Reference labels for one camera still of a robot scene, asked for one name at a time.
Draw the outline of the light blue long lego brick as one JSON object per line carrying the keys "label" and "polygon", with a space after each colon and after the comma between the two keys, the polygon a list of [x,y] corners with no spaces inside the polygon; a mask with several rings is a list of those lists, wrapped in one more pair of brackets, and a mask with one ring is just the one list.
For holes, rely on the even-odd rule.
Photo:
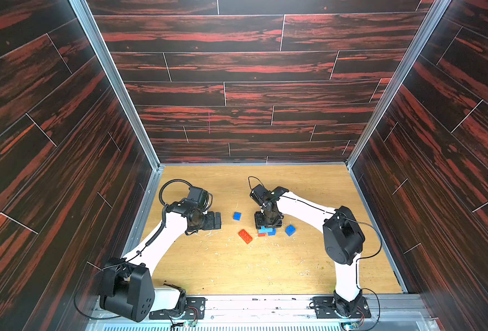
{"label": "light blue long lego brick", "polygon": [[269,233],[273,228],[265,228],[262,227],[261,229],[258,230],[259,233]]}

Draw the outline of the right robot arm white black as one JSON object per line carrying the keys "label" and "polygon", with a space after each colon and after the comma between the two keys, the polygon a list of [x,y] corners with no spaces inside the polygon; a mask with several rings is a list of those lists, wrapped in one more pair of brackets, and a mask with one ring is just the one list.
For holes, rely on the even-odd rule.
{"label": "right robot arm white black", "polygon": [[267,190],[259,184],[251,189],[250,197],[260,207],[254,215],[257,229],[279,228],[284,216],[289,215],[322,233],[325,252],[335,265],[336,302],[353,305],[361,299],[356,262],[361,258],[365,236],[349,208],[328,208],[280,186]]}

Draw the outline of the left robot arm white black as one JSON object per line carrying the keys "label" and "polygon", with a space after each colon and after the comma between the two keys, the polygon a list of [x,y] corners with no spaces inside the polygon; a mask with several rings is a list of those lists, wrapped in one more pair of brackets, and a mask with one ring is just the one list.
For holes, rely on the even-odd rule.
{"label": "left robot arm white black", "polygon": [[199,210],[184,201],[165,204],[161,222],[149,236],[105,264],[98,290],[100,308],[135,322],[150,314],[181,317],[187,310],[186,290],[173,284],[156,288],[152,273],[180,236],[220,229],[219,212]]}

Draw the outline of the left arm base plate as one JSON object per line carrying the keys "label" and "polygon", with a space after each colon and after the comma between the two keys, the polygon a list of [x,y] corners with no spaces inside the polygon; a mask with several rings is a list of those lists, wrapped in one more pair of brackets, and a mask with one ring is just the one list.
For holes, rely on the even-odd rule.
{"label": "left arm base plate", "polygon": [[202,320],[205,317],[206,300],[205,297],[186,296],[175,308],[150,312],[149,320]]}

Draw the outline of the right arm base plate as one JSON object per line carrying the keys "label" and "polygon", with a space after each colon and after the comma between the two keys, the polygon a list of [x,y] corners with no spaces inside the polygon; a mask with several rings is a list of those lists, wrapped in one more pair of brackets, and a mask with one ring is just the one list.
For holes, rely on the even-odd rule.
{"label": "right arm base plate", "polygon": [[313,297],[310,308],[318,319],[368,319],[372,316],[365,297],[358,295],[353,301],[340,297]]}

